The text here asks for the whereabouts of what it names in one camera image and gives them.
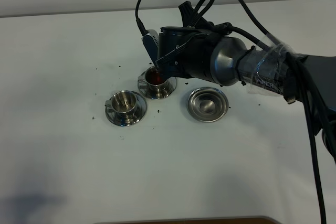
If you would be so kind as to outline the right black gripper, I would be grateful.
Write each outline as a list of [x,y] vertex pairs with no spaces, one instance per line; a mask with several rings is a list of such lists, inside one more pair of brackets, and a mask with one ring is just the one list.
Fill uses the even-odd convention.
[[202,12],[201,6],[203,3],[197,3],[195,7],[192,6],[190,1],[182,3],[178,9],[181,13],[183,27],[194,27],[196,29],[212,29],[214,23],[207,21],[203,14],[199,19],[194,21],[196,17]]

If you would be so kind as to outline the right black silver robot arm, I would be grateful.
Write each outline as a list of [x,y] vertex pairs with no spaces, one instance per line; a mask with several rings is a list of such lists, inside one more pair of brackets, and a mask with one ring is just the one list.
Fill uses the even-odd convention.
[[182,27],[162,27],[155,65],[167,77],[221,86],[250,84],[308,102],[314,134],[335,155],[335,57],[296,54],[272,35],[264,41],[230,23],[215,25],[190,2],[179,6]]

